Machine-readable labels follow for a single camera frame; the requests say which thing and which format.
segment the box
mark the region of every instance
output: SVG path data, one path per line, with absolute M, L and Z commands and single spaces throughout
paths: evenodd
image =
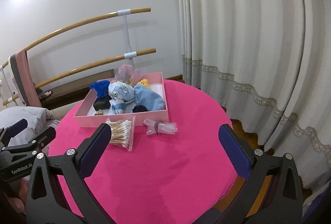
M 122 119 L 129 119 L 131 120 L 133 116 L 136 117 L 135 119 L 135 126 L 143 125 L 143 121 L 145 119 L 151 120 L 160 120 L 162 122 L 169 122 L 168 117 L 168 106 L 166 100 L 166 94 L 164 91 L 164 84 L 163 84 L 163 77 L 162 73 L 150 73 L 145 74 L 144 78 L 147 79 L 148 84 L 152 86 L 152 88 L 159 88 L 160 91 L 158 92 L 164 100 L 165 109 L 159 111 L 149 111 L 149 112 L 140 112 L 140 113 L 127 113 L 127 114 L 119 114 L 119 115 L 102 115 L 102 116 L 92 116 L 88 115 L 91 107 L 93 107 L 93 103 L 97 99 L 97 92 L 92 89 L 86 95 L 83 103 L 81 104 L 80 108 L 77 110 L 74 118 L 77 120 L 80 127 L 91 127 L 97 128 L 100 126 L 101 123 L 105 123 L 106 120 L 109 118 L 111 121 L 117 121 Z

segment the white wall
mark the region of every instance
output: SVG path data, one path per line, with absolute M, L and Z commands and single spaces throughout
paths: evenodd
M 0 0 L 0 64 L 30 43 L 66 25 L 139 7 L 151 7 L 152 12 L 128 16 L 132 49 L 156 48 L 157 53 L 135 58 L 136 68 L 142 72 L 161 71 L 164 77 L 181 74 L 178 0 Z M 126 52 L 122 22 L 119 17 L 82 26 L 29 50 L 34 82 Z M 126 61 L 97 67 L 44 89 L 123 63 Z

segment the curtain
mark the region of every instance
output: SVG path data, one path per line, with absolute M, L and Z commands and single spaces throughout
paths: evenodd
M 306 188 L 331 168 L 331 0 L 179 0 L 183 79 L 258 144 L 293 155 Z

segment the bolt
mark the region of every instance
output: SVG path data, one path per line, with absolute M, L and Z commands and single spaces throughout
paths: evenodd
M 285 154 L 285 157 L 286 157 L 287 159 L 293 159 L 293 156 L 292 156 L 291 154 L 289 154 L 289 153 L 286 153 L 286 154 Z
M 255 149 L 254 153 L 258 156 L 262 156 L 263 155 L 263 151 L 261 149 Z
M 37 155 L 37 159 L 42 159 L 44 157 L 44 153 L 39 153 L 38 155 Z
M 71 155 L 74 155 L 75 154 L 75 150 L 74 149 L 68 149 L 67 150 L 67 155 L 68 156 L 71 156 Z

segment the pink table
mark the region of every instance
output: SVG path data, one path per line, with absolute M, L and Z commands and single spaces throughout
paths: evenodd
M 133 151 L 109 145 L 85 181 L 117 224 L 191 224 L 232 187 L 236 172 L 218 141 L 220 125 L 231 121 L 204 92 L 164 81 L 169 120 L 178 133 L 147 136 L 135 128 Z M 80 104 L 62 119 L 50 156 L 77 148 L 95 128 L 80 128 L 73 118 Z M 74 213 L 80 214 L 67 185 L 61 186 Z

